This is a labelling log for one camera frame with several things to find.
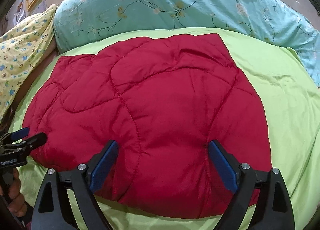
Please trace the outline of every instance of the light green sheet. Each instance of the light green sheet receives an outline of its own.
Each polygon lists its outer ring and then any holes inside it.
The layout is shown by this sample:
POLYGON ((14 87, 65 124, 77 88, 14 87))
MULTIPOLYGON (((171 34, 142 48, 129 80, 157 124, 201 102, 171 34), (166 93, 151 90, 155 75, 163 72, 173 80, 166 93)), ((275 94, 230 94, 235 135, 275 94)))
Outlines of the light green sheet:
MULTIPOLYGON (((218 33, 262 99, 269 128, 272 165, 281 170, 289 190, 296 229, 302 229, 320 201, 320 92, 294 50, 276 47, 249 36, 217 28, 184 28, 173 31, 134 31, 75 48, 64 55, 96 54, 108 45, 133 37, 164 38, 176 34, 218 33)), ((11 131, 21 128, 34 94, 49 78, 57 57, 33 83, 20 103, 11 131)), ((20 168, 22 193, 34 205, 47 169, 31 158, 20 168)), ((86 229, 72 193, 70 200, 80 229, 86 229)), ((218 217, 183 220, 148 215, 116 202, 100 200, 101 209, 116 230, 212 230, 218 217)), ((246 229, 254 207, 248 209, 241 229, 246 229)))

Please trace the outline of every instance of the blue gripper pad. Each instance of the blue gripper pad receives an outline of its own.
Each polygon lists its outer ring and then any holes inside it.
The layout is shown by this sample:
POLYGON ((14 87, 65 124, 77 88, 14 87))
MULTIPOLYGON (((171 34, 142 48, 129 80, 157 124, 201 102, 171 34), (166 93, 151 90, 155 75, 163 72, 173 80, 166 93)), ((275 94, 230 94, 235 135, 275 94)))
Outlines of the blue gripper pad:
POLYGON ((118 143, 113 141, 110 147, 106 150, 103 157, 94 168, 91 174, 91 183, 90 183, 90 190, 92 193, 100 190, 104 181, 106 180, 107 175, 109 174, 112 165, 115 163, 118 157, 118 143))
POLYGON ((223 184, 227 190, 235 193, 238 190, 236 173, 228 163, 227 159, 223 156, 222 152, 216 146, 214 141, 211 141, 208 146, 209 158, 217 169, 223 184))
POLYGON ((22 128, 18 131, 11 133, 11 140, 13 142, 16 142, 24 137, 27 137, 28 134, 29 134, 29 128, 28 127, 22 128))

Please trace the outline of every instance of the metal bolt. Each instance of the metal bolt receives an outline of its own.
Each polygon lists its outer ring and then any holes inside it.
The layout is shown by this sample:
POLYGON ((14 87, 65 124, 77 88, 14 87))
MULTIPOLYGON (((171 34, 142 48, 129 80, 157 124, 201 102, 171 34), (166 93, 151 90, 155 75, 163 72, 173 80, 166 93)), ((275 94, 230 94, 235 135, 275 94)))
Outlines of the metal bolt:
POLYGON ((78 169, 79 169, 79 170, 84 170, 86 167, 87 167, 87 165, 81 163, 81 164, 78 166, 78 169))
POLYGON ((277 169, 277 168, 273 168, 273 169, 272 169, 272 172, 273 172, 274 174, 279 174, 279 173, 280 173, 279 169, 277 169))
POLYGON ((250 169, 250 165, 248 163, 241 164, 242 169, 250 169))
POLYGON ((54 169, 49 169, 49 170, 48 170, 48 174, 49 174, 49 175, 51 175, 51 174, 53 174, 53 173, 55 173, 55 170, 54 170, 54 169))

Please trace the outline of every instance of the red quilt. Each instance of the red quilt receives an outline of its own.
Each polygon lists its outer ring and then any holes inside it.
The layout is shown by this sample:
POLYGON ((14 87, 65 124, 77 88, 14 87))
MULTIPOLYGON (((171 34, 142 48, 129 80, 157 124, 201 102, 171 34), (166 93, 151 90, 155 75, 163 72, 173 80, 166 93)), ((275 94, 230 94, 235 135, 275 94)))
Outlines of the red quilt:
POLYGON ((23 126, 47 134, 32 157, 58 171, 116 140, 118 159, 97 195, 166 217, 225 211, 232 193, 208 160, 210 140, 271 169, 262 102, 218 34, 134 38, 61 57, 23 126))

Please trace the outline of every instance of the person's hand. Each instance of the person's hand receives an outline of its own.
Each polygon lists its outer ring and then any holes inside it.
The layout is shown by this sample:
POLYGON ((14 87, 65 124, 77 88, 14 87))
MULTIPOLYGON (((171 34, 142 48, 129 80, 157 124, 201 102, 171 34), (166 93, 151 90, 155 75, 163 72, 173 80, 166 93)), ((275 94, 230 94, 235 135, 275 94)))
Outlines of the person's hand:
MULTIPOLYGON (((21 181, 19 180, 19 172, 16 168, 13 169, 14 181, 9 189, 9 197, 12 199, 9 204, 9 211, 16 217, 23 217, 27 212, 27 205, 24 202, 24 196, 20 193, 21 181)), ((3 196, 3 190, 0 187, 0 196, 3 196)))

